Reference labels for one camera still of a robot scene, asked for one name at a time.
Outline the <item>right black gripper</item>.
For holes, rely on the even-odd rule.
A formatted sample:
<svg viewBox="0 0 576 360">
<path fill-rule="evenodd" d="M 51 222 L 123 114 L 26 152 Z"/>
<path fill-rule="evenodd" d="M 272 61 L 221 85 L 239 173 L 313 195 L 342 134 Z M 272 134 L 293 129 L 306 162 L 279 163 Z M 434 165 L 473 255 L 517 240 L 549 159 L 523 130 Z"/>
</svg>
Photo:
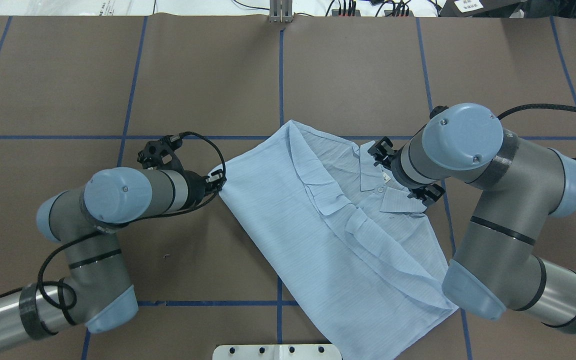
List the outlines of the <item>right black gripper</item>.
<svg viewBox="0 0 576 360">
<path fill-rule="evenodd" d="M 425 207 L 434 205 L 446 193 L 446 189 L 438 184 L 413 188 L 413 180 L 403 168 L 403 148 L 395 150 L 389 137 L 382 137 L 375 141 L 368 148 L 368 155 L 373 158 L 375 167 L 387 167 L 396 182 L 409 189 L 407 198 L 419 200 Z"/>
</svg>

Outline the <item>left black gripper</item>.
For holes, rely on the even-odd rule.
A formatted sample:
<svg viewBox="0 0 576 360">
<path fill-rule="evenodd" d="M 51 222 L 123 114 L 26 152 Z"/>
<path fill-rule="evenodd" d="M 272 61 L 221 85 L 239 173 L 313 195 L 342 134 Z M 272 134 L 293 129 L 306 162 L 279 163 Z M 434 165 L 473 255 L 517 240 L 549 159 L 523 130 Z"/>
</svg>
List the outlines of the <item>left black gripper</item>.
<svg viewBox="0 0 576 360">
<path fill-rule="evenodd" d="M 207 195 L 221 192 L 226 180 L 224 169 L 217 169 L 208 176 L 200 175 L 194 171 L 186 171 L 186 207 L 197 207 Z"/>
</svg>

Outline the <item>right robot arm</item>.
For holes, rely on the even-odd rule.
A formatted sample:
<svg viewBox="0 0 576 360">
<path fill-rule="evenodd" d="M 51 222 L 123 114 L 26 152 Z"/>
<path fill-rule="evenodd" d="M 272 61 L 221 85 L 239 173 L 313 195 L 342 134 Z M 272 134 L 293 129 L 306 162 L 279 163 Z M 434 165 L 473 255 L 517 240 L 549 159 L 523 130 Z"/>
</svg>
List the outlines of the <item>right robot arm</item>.
<svg viewBox="0 0 576 360">
<path fill-rule="evenodd" d="M 429 122 L 396 149 L 388 137 L 368 150 L 410 198 L 431 205 L 455 178 L 481 196 L 449 262 L 442 292 L 455 305 L 497 321 L 505 310 L 576 335 L 576 271 L 533 254 L 546 219 L 576 212 L 576 158 L 505 129 L 501 120 L 523 110 L 576 113 L 576 106 L 525 104 L 500 115 L 484 105 L 438 105 Z"/>
</svg>

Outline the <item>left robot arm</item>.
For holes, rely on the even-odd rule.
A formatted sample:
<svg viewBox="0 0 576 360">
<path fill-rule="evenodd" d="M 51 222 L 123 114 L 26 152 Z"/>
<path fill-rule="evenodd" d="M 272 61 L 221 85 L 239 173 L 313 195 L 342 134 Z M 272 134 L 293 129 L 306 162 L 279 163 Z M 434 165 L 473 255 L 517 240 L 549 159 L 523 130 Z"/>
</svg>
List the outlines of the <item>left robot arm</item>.
<svg viewBox="0 0 576 360">
<path fill-rule="evenodd" d="M 224 182 L 223 168 L 201 176 L 115 167 L 42 203 L 37 228 L 58 248 L 34 282 L 0 295 L 0 352 L 80 324 L 96 334 L 130 321 L 138 301 L 117 233 L 137 221 L 198 210 Z"/>
</svg>

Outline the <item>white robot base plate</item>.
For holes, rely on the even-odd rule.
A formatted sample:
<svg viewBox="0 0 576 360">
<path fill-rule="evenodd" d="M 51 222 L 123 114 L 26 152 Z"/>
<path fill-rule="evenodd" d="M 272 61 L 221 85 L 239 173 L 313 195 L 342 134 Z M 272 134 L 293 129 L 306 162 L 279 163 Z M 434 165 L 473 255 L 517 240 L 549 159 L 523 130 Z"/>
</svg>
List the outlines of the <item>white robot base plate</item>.
<svg viewBox="0 0 576 360">
<path fill-rule="evenodd" d="M 333 344 L 240 344 L 220 345 L 213 360 L 342 360 Z"/>
</svg>

